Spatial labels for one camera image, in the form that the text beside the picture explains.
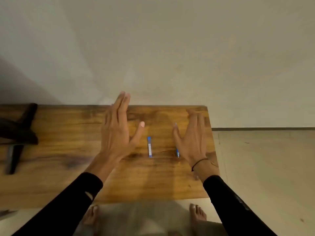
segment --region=wooden table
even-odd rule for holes
[[[25,108],[0,106],[0,117],[17,120]],[[7,146],[0,146],[0,209],[42,207],[84,171],[100,150],[106,108],[40,105],[31,127],[39,144],[25,146],[14,175],[4,174]],[[217,162],[207,107],[129,106],[130,134],[144,121],[144,135],[135,151],[112,171],[96,202],[208,197],[188,163],[176,157],[172,125],[176,122],[184,135],[187,108],[206,117],[207,157]],[[148,136],[153,158],[148,157]]]

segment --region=black string bracelet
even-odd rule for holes
[[[202,160],[209,160],[209,159],[208,159],[208,158],[203,158],[203,159],[197,161],[197,162],[195,163],[195,165],[197,165],[197,164],[198,164],[199,162],[201,162]]]

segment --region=beige wall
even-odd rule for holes
[[[0,102],[204,104],[315,126],[315,0],[0,0]]]

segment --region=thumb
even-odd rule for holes
[[[144,132],[144,122],[140,122],[135,134],[133,135],[132,139],[130,140],[130,143],[132,146],[137,146],[140,142],[140,138]]]
[[[180,137],[179,129],[176,123],[174,124],[174,127],[173,127],[173,137],[174,137],[176,146],[179,146],[181,142],[181,137]]]

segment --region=black stand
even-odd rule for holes
[[[9,144],[9,148],[6,174],[14,174],[24,145],[38,144],[37,136],[30,129],[36,110],[37,104],[31,103],[16,122],[0,118],[0,137],[13,140],[7,143]]]

